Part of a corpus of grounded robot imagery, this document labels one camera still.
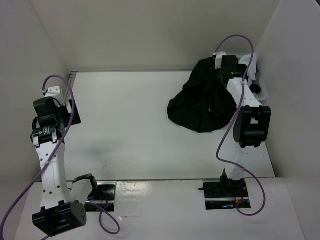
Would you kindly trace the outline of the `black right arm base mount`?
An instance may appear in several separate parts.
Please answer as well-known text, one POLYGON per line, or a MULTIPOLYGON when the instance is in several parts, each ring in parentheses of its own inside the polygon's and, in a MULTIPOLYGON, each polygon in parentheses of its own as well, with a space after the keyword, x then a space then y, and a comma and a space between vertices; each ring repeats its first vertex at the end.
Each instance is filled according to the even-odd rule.
POLYGON ((233 180, 224 169, 219 180, 204 180, 198 190, 204 194, 206 210, 250 209, 250 199, 243 178, 233 180))

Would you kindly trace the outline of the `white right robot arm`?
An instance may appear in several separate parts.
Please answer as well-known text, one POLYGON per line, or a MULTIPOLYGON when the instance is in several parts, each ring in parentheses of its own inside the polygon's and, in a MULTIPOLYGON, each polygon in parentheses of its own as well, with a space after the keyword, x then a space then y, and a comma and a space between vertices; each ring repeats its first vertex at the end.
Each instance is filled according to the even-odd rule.
POLYGON ((255 54, 238 59, 235 55, 217 52, 213 55, 219 80, 236 103, 236 116, 227 128, 223 142, 234 141, 234 155, 218 145, 217 158, 225 164, 224 174, 233 181, 250 177, 271 177, 271 161, 265 141, 268 137, 271 109, 262 105, 250 89, 252 71, 257 63, 255 54))

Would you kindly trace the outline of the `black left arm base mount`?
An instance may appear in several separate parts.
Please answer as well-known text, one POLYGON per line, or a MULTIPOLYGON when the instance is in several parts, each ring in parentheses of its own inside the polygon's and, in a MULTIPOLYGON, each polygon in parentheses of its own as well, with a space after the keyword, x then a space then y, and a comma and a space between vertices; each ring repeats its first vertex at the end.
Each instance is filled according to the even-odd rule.
POLYGON ((115 181, 98 181, 97 191, 94 196, 87 199, 85 209, 87 212, 99 212, 97 208, 89 205, 88 203, 94 203, 102 208, 106 208, 108 212, 114 212, 115 210, 115 198, 116 198, 116 186, 115 181))

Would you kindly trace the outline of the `black pleated skirt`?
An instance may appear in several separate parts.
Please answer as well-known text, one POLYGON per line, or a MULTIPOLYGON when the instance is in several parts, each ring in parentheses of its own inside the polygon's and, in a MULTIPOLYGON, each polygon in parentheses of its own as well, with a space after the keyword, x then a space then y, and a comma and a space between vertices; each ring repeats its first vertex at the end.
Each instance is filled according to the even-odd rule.
POLYGON ((218 74, 213 57, 200 60, 182 91, 169 101, 168 118, 198 133, 209 133, 227 126, 237 104, 218 74))

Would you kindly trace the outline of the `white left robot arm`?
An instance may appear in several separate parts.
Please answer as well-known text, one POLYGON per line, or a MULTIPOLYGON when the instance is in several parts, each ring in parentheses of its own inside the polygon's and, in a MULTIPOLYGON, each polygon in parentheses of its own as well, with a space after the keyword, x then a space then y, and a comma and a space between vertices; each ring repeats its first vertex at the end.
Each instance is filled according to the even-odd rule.
POLYGON ((97 198, 100 188, 86 179, 68 188, 63 135, 68 125, 81 123, 77 108, 74 108, 75 118, 71 119, 67 107, 54 97, 38 99, 33 106, 37 118, 32 125, 31 139, 42 171, 42 200, 32 222, 47 236, 54 237, 86 225, 86 198, 97 198))

